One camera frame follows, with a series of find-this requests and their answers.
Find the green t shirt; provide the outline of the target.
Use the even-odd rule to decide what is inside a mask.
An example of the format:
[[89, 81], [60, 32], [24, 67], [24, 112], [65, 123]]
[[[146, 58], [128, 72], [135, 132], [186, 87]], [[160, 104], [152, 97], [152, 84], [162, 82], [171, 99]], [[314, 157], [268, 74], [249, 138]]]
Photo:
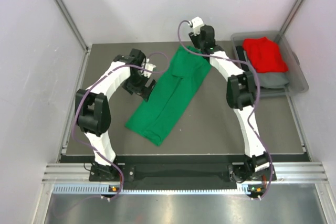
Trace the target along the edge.
[[157, 81], [125, 127], [160, 146], [196, 95], [211, 69], [201, 56], [179, 47], [170, 66]]

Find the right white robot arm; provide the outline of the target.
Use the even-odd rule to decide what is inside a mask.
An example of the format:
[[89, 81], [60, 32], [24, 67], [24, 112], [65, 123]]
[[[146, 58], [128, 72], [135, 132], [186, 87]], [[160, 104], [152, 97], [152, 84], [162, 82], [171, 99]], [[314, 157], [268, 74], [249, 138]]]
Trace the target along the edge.
[[192, 32], [189, 37], [202, 56], [209, 59], [209, 64], [218, 70], [227, 82], [226, 100], [238, 118], [244, 139], [245, 160], [243, 178], [256, 180], [269, 173], [272, 179], [274, 169], [270, 154], [260, 139], [255, 119], [255, 108], [259, 101], [260, 87], [255, 83], [255, 72], [244, 71], [230, 59], [226, 52], [216, 44], [215, 31], [212, 26], [200, 23], [190, 24]]

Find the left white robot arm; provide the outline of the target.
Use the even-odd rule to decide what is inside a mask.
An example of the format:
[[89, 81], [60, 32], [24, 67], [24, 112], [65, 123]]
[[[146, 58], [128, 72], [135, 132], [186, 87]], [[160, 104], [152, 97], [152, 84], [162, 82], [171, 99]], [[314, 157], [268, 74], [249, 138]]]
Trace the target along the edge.
[[117, 55], [93, 85], [76, 92], [75, 125], [89, 140], [95, 162], [103, 165], [101, 174], [107, 180], [114, 180], [119, 174], [118, 166], [113, 164], [116, 153], [108, 133], [111, 124], [109, 100], [118, 87], [123, 87], [129, 94], [148, 101], [156, 82], [146, 84], [154, 69], [155, 65], [142, 51], [132, 49], [128, 56]]

